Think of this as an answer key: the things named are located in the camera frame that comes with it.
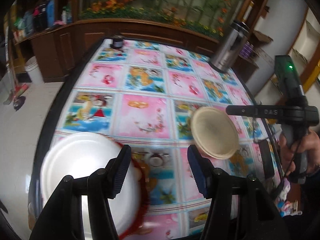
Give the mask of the beige bowl with lip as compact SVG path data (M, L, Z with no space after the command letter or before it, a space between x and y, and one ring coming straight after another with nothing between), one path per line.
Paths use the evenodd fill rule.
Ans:
M214 107L197 109L190 129L198 150L215 159L231 158L239 149L239 136L228 115Z

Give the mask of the black smartphone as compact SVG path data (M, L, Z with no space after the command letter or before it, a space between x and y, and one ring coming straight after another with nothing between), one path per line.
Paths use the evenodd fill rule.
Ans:
M274 176L274 166L269 143L266 139L264 139L259 141L258 146L263 163L265 179L272 178Z

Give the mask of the stainless steel thermos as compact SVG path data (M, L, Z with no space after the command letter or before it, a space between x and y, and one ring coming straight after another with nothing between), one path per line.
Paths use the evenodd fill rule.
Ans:
M220 41L217 51L209 59L209 65L217 72L227 73L246 44L248 35L249 27L244 22L234 20L227 35Z

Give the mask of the colourful patterned tablecloth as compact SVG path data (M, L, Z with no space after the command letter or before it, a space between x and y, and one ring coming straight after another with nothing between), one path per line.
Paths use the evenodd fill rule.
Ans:
M145 152L150 204L142 228L124 239L196 238L210 201L198 192L188 158L192 114L251 105L233 71L206 56L154 42L103 40L91 47L58 92L44 121L29 193L31 239L91 239L87 177L129 145ZM131 162L121 193L109 201L118 235L138 210Z

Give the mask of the flower painting panel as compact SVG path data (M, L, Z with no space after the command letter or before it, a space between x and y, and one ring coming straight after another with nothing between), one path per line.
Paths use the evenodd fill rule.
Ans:
M80 0L80 19L165 23L220 39L244 0Z

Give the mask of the white plastic bucket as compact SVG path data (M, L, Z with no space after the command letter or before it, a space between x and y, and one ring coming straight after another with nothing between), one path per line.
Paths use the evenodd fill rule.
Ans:
M31 82L35 85L40 85L44 83L37 59L35 56L31 57L26 63L25 63L25 71L28 73Z

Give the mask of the small black device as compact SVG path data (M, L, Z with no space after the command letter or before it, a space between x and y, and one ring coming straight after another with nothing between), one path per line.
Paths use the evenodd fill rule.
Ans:
M124 36L123 35L113 35L112 43L110 45L113 49L121 49L124 45Z

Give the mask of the purple frame eyeglasses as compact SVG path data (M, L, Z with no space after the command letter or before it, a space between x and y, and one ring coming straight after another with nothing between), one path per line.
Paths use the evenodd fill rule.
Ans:
M259 125L259 122L257 121L256 118L252 118L252 137L253 137L253 142L255 144L259 144L260 142L262 142L263 140L275 140L276 139L276 133L275 130L271 129L270 126L269 127L269 135L264 136L262 129Z

